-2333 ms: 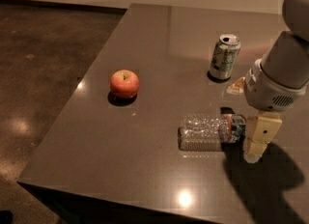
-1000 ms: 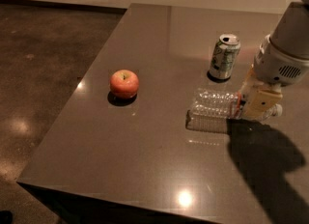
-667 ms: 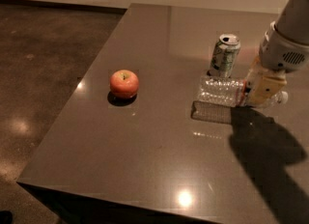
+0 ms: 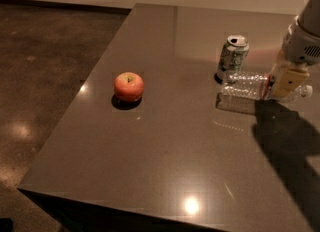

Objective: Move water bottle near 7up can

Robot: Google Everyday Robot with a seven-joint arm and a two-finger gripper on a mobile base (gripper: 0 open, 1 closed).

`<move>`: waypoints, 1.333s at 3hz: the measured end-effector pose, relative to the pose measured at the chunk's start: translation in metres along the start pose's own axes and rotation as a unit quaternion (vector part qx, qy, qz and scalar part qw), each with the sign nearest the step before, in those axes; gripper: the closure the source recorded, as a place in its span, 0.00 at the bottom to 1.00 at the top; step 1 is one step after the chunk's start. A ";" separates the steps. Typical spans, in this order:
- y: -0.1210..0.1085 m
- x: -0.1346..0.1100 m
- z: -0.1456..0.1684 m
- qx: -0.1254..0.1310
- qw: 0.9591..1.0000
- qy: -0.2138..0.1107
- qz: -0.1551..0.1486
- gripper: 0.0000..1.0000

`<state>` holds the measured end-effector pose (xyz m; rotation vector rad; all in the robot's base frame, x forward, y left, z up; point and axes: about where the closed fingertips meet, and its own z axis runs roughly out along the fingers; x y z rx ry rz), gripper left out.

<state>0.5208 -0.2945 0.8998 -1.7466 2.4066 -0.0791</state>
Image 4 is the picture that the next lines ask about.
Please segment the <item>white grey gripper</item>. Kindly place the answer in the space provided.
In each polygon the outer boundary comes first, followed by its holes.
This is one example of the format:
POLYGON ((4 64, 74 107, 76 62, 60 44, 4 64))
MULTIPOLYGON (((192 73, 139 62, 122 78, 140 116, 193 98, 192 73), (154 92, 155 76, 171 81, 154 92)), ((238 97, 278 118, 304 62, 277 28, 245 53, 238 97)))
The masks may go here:
POLYGON ((293 63, 306 63, 308 66, 320 63, 320 37, 306 31, 300 25, 298 16, 289 25, 282 49, 269 72, 271 99, 285 98, 309 77, 305 65, 293 63))

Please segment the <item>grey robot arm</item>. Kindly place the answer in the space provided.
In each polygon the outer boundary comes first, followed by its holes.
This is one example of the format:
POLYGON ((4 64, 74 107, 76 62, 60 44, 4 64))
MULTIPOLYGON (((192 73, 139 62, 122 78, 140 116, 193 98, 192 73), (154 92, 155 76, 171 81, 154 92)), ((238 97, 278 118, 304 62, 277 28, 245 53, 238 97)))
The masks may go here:
POLYGON ((282 99, 309 77, 320 63, 320 0, 309 0, 289 25, 270 71, 272 99, 282 99))

